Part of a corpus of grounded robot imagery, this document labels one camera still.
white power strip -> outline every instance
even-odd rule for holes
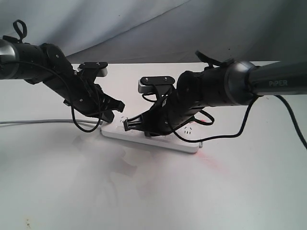
[[[158,137],[146,137],[143,132],[138,130],[124,130],[123,121],[126,117],[123,114],[115,113],[112,123],[104,123],[101,127],[101,134],[105,137],[127,140],[131,142],[159,146],[171,150],[195,153],[199,149],[199,143],[188,143],[180,140],[174,134]],[[177,130],[177,133],[186,139],[199,139],[195,124],[187,124]]]

robotic arm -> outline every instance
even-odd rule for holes
[[[123,111],[125,105],[122,101],[105,94],[94,83],[96,77],[106,76],[106,62],[85,62],[77,72],[57,46],[23,43],[22,39],[27,35],[23,21],[17,20],[13,26],[20,39],[10,36],[0,39],[0,80],[22,79],[30,84],[42,82],[63,97],[64,103],[72,109],[107,122],[113,121],[112,110]]]
[[[214,118],[202,110],[206,106],[249,105],[262,95],[307,94],[307,59],[256,67],[248,61],[218,62],[200,52],[196,55],[209,66],[203,72],[182,73],[176,89],[169,76],[140,79],[139,92],[155,94],[157,100],[148,111],[127,119],[126,131],[168,135],[191,121],[213,124]],[[198,112],[212,122],[197,120],[194,115]]]

white tabletop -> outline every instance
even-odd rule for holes
[[[203,67],[113,64],[96,82],[134,116],[151,106],[137,93],[140,77],[177,78]],[[71,117],[43,84],[2,80],[0,92],[0,120]],[[307,137],[307,96],[286,99]],[[208,108],[215,124],[200,128],[203,137],[236,133],[245,110]],[[83,133],[73,124],[0,127],[4,230],[302,230],[306,178],[307,152],[272,96],[255,103],[241,137],[204,142],[194,155]]]

